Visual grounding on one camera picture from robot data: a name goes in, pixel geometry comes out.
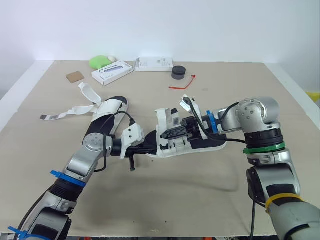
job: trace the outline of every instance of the black round container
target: black round container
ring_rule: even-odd
[[[176,80],[184,79],[186,74],[186,68],[184,66],[174,66],[172,68],[171,77]]]

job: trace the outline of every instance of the white wall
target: white wall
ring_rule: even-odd
[[[0,99],[34,63],[34,56],[13,28],[14,6],[0,5]]]
[[[319,0],[11,0],[37,60],[272,62],[320,91]]]

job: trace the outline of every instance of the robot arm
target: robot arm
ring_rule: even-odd
[[[243,131],[243,153],[253,165],[246,172],[248,193],[254,201],[265,203],[279,239],[317,239],[320,209],[300,197],[297,173],[277,120],[278,103],[271,97],[247,98],[213,115],[212,132]]]
[[[9,229],[19,234],[19,239],[66,239],[72,223],[68,215],[76,207],[77,199],[92,174],[103,170],[96,170],[99,159],[104,157],[106,161],[110,155],[123,159],[128,148],[143,141],[143,130],[136,123],[123,131],[121,139],[100,133],[88,134],[83,139],[82,147],[71,157],[62,172],[51,172],[57,180],[32,206],[18,229]],[[136,152],[131,151],[132,158]]]
[[[199,106],[188,96],[183,96],[180,104],[194,117],[184,118],[179,127],[161,132],[160,139],[180,138],[184,146],[188,144],[186,141],[200,138],[246,143],[243,153],[253,165],[246,172],[249,196],[255,202],[265,203],[279,239],[320,236],[320,210],[300,197],[300,184],[277,121],[279,106],[274,99],[247,98],[227,108],[207,111],[206,116],[201,116]],[[235,131],[243,131],[245,141],[226,138],[226,134]],[[96,170],[99,159],[103,156],[106,162],[110,155],[130,158],[133,171],[134,154],[157,151],[157,147],[144,140],[143,130],[135,122],[123,131],[121,139],[89,133],[62,172],[51,172],[57,180],[32,206],[18,229],[9,229],[18,233],[20,239],[64,240],[71,226],[68,214],[73,212],[93,172],[99,172]]]

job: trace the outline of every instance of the green ring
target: green ring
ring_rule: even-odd
[[[275,150],[283,149],[285,146],[286,146],[285,142],[282,142],[280,144],[272,145],[272,146],[245,148],[243,149],[243,153],[244,154],[266,153],[266,152],[272,152]]]

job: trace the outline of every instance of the green sponge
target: green sponge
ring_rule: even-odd
[[[95,56],[89,61],[89,66],[93,69],[101,69],[112,62],[106,56]]]

